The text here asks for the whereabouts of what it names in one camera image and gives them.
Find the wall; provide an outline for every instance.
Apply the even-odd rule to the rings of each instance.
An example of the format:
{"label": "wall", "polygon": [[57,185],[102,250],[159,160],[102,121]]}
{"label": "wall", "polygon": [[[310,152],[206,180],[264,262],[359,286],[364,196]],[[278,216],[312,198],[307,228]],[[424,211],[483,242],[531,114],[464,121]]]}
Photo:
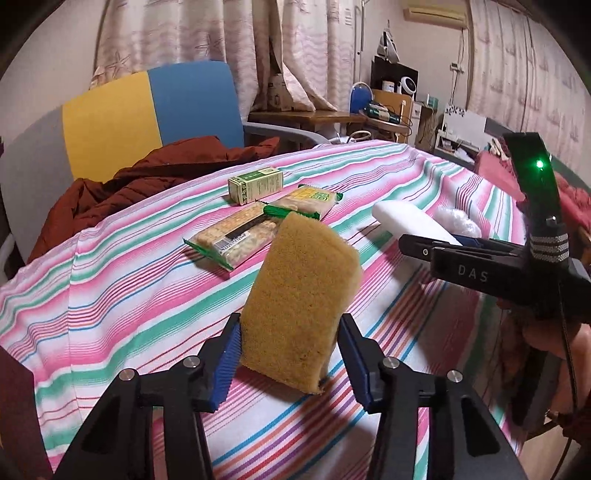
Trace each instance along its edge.
{"label": "wall", "polygon": [[29,37],[0,79],[0,136],[88,90],[105,0],[66,0]]}
{"label": "wall", "polygon": [[[461,33],[454,28],[407,22],[402,12],[407,4],[405,0],[370,0],[365,7],[365,46],[361,54],[361,80],[369,82],[371,61],[375,56],[379,37],[390,20],[390,30],[401,63],[418,70],[418,92],[429,93],[439,98],[441,113],[452,92],[452,73],[449,65],[451,62],[457,62]],[[450,8],[466,5],[465,0],[432,0],[431,4]],[[458,78],[454,104],[465,108],[471,40],[468,30],[464,30],[463,35],[465,73]]]}

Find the metal screw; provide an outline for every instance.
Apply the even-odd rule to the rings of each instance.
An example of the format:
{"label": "metal screw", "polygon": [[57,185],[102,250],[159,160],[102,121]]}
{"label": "metal screw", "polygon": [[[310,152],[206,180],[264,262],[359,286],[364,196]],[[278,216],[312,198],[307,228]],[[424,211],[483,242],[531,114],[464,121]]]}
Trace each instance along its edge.
{"label": "metal screw", "polygon": [[400,360],[395,356],[387,356],[382,360],[383,365],[386,368],[398,368],[400,367]]}
{"label": "metal screw", "polygon": [[135,377],[133,368],[126,368],[125,370],[119,372],[119,379],[123,380],[124,382],[131,380],[133,377]]}
{"label": "metal screw", "polygon": [[195,355],[188,356],[185,360],[183,360],[183,365],[187,368],[196,368],[200,363],[201,360]]}
{"label": "metal screw", "polygon": [[464,380],[464,375],[462,375],[462,372],[459,372],[457,370],[450,370],[449,372],[447,372],[447,379],[450,382],[459,383],[462,380]]}

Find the cracker package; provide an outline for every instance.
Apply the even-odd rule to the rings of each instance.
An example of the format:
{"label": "cracker package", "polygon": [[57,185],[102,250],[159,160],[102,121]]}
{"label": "cracker package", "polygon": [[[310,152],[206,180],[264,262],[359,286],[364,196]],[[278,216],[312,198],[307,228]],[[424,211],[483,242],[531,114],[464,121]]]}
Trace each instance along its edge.
{"label": "cracker package", "polygon": [[251,203],[184,242],[232,271],[273,240],[281,218],[265,215],[264,207]]}
{"label": "cracker package", "polygon": [[335,203],[342,198],[342,193],[301,184],[293,192],[271,202],[271,205],[294,212],[317,213],[318,220],[322,220]]}
{"label": "cracker package", "polygon": [[250,203],[184,242],[232,271],[271,243],[290,212],[321,220],[342,197],[341,193],[299,185],[270,204]]}

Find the hand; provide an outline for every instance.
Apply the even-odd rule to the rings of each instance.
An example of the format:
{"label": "hand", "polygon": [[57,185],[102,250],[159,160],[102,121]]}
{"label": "hand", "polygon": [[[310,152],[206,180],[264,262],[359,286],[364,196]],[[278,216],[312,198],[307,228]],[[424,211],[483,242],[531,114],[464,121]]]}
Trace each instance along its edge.
{"label": "hand", "polygon": [[[559,320],[536,320],[530,309],[515,307],[502,300],[499,301],[499,306],[503,309],[510,308],[509,315],[501,324],[501,361],[505,382],[511,382],[525,365],[526,345],[566,359]],[[571,324],[567,325],[567,332],[577,379],[577,408],[581,408],[591,391],[591,326],[584,323]],[[566,362],[563,362],[550,410],[572,413],[572,397],[569,371]]]}

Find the cardboard box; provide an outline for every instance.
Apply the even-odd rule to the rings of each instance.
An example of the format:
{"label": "cardboard box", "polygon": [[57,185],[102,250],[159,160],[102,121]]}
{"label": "cardboard box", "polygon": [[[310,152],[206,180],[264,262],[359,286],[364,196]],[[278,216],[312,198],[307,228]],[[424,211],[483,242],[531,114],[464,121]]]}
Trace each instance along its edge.
{"label": "cardboard box", "polygon": [[283,75],[281,73],[273,75],[269,80],[268,87],[269,110],[277,112],[290,111],[293,101],[289,90],[285,86]]}
{"label": "cardboard box", "polygon": [[238,205],[246,205],[268,197],[283,189],[283,172],[267,167],[228,179],[230,198]]}

